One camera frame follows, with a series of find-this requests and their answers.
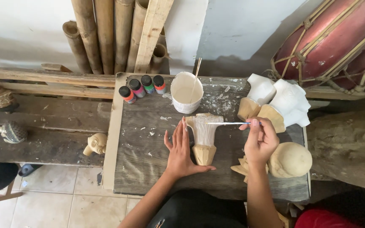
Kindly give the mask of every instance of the red cloth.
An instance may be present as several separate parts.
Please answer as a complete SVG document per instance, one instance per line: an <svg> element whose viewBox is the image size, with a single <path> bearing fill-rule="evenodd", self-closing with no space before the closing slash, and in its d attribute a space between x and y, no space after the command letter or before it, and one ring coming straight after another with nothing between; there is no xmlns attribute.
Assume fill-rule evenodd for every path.
<svg viewBox="0 0 365 228"><path fill-rule="evenodd" d="M361 228L347 219L322 209L307 210L298 218L295 228Z"/></svg>

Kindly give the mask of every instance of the wooden table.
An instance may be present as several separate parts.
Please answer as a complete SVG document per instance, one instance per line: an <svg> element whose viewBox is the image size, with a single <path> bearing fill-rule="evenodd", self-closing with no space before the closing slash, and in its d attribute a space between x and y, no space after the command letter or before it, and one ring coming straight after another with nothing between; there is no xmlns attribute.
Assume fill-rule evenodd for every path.
<svg viewBox="0 0 365 228"><path fill-rule="evenodd" d="M0 112L0 125L16 121L26 126L28 139L18 144L0 135L0 162L102 167L104 155L82 152L91 135L108 132L111 102L65 100L16 95L16 112Z"/></svg>
<svg viewBox="0 0 365 228"><path fill-rule="evenodd" d="M143 74L119 73L116 86L125 84L125 80L129 82L134 78L140 79L141 75ZM240 99L250 90L249 83L245 79L199 78L204 86L204 96L200 107L191 115L209 112L223 116L228 122L240 121L236 115ZM170 75L164 77L168 91L172 79L173 76ZM119 118L115 114L120 113L122 105L122 118ZM144 195L156 183L167 165L169 151L163 144L164 132L168 130L171 135L183 114L174 109L169 93L163 96L147 94L134 104L122 104L122 100L115 94L113 108L112 118L116 119L111 120L109 135L114 134L116 137L116 126L120 127L119 141L108 140L104 184L111 185L108 179L111 175L107 173L113 168L114 193ZM239 164L238 158L243 157L243 146L248 135L248 130L240 131L238 127L226 125L216 130L217 151L212 165L217 170L182 178L173 190L195 188L203 189L219 198L246 199L247 184L243 182L244 176L230 169ZM190 145L193 146L192 131L189 130L189 133ZM288 127L286 132L278 136L282 143L295 142L304 145L304 131L298 125ZM307 174L287 179L274 178L269 174L269 179L274 199L297 202L309 198Z"/></svg>

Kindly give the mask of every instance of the bamboo tube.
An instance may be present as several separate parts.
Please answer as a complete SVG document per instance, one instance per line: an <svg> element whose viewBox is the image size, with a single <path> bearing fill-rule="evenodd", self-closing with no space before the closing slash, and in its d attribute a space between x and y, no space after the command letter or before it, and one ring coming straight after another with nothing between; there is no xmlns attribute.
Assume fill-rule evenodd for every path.
<svg viewBox="0 0 365 228"><path fill-rule="evenodd" d="M158 74L163 64L164 59L167 57L167 48L163 44L156 44L153 51L152 59L150 61L150 67L148 73Z"/></svg>
<svg viewBox="0 0 365 228"><path fill-rule="evenodd" d="M126 69L131 42L134 1L135 0L115 0L115 74L124 72Z"/></svg>
<svg viewBox="0 0 365 228"><path fill-rule="evenodd" d="M99 56L97 25L94 18L93 0L71 0L77 27L94 74L103 74Z"/></svg>
<svg viewBox="0 0 365 228"><path fill-rule="evenodd" d="M63 24L63 32L64 35L67 36L68 44L70 45L81 73L93 73L90 63L88 62L87 53L85 52L80 32L77 28L77 23L65 22Z"/></svg>
<svg viewBox="0 0 365 228"><path fill-rule="evenodd" d="M104 74L114 74L114 1L95 0L94 8Z"/></svg>
<svg viewBox="0 0 365 228"><path fill-rule="evenodd" d="M164 27L160 32L160 36L159 39L157 40L157 43L163 44L165 47L167 47L167 44L165 43L165 32L164 32Z"/></svg>
<svg viewBox="0 0 365 228"><path fill-rule="evenodd" d="M136 0L135 12L133 13L131 44L129 48L128 63L126 72L133 73L135 71L136 58L138 57L140 39L142 37L144 19L146 17L147 6L149 0Z"/></svg>

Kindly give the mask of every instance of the paint bottle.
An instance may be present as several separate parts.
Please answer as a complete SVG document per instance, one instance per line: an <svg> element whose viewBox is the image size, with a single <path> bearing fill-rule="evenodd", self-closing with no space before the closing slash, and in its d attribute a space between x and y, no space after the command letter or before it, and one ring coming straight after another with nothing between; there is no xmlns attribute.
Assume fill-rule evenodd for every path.
<svg viewBox="0 0 365 228"><path fill-rule="evenodd" d="M136 101L136 96L127 86L119 88L120 96L129 104L133 104Z"/></svg>
<svg viewBox="0 0 365 228"><path fill-rule="evenodd" d="M164 79L162 76L156 75L153 78L153 83L155 85L155 89L158 94L164 94L167 91L167 89L165 87Z"/></svg>
<svg viewBox="0 0 365 228"><path fill-rule="evenodd" d="M155 86L153 85L152 78L149 75L144 75L141 79L144 90L148 93L154 93Z"/></svg>
<svg viewBox="0 0 365 228"><path fill-rule="evenodd" d="M146 95L146 91L143 89L143 86L140 84L139 80L132 79L129 82L129 86L137 97L142 98Z"/></svg>

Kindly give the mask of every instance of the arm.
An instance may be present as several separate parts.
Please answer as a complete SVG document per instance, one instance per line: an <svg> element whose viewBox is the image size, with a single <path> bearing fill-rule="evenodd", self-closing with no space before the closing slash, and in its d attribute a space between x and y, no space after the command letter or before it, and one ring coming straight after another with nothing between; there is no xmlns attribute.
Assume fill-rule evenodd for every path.
<svg viewBox="0 0 365 228"><path fill-rule="evenodd" d="M283 224L274 207L266 174L267 160L277 148L279 139L268 119L254 118L246 121L251 122L249 137L245 144L245 154L249 164L247 223L255 228L281 228ZM247 125L240 127L241 130L246 128Z"/></svg>
<svg viewBox="0 0 365 228"><path fill-rule="evenodd" d="M122 220L118 228L143 228L155 216L157 209L174 183L183 176L198 172L215 170L213 166L195 165L189 154L189 137L185 118L179 122L173 134L173 144L164 134L164 144L170 150L167 168L149 192L139 201L132 211Z"/></svg>

